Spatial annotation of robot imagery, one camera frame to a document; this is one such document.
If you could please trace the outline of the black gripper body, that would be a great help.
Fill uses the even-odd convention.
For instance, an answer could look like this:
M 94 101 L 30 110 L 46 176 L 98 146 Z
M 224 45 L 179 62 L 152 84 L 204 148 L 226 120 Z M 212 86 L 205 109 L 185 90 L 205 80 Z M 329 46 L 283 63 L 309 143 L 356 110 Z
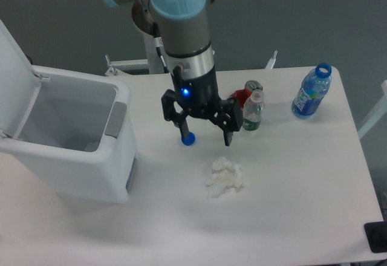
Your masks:
M 172 72 L 177 103 L 187 115 L 211 121 L 215 102 L 220 99 L 215 67 L 208 73 L 189 80 L 183 79 L 184 71 L 181 65 L 177 65 Z

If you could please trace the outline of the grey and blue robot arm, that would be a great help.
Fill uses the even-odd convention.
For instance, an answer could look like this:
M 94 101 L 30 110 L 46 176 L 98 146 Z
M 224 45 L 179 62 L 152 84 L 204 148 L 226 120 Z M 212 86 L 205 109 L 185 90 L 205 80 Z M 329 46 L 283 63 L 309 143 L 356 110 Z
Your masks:
M 190 142 L 187 117 L 209 120 L 223 131 L 231 144 L 233 133 L 243 123 L 236 97 L 223 100 L 218 83 L 207 7 L 220 0 L 104 0 L 112 7 L 132 3 L 132 19 L 155 40 L 165 73 L 173 88 L 162 98 L 164 119 L 179 128 L 181 138 Z

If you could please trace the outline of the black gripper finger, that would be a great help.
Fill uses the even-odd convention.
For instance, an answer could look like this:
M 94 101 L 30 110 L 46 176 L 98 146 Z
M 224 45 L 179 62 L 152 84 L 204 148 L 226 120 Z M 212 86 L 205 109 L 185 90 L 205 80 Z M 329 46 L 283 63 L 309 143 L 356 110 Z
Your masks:
M 168 89 L 161 97 L 164 119 L 167 122 L 172 122 L 179 128 L 182 139 L 187 139 L 189 136 L 189 128 L 186 121 L 187 112 L 183 109 L 177 112 L 175 103 L 177 103 L 177 94 L 173 90 Z
M 243 123 L 242 109 L 236 97 L 218 99 L 215 102 L 215 112 L 212 123 L 223 131 L 224 144 L 230 146 L 233 133 L 241 129 Z

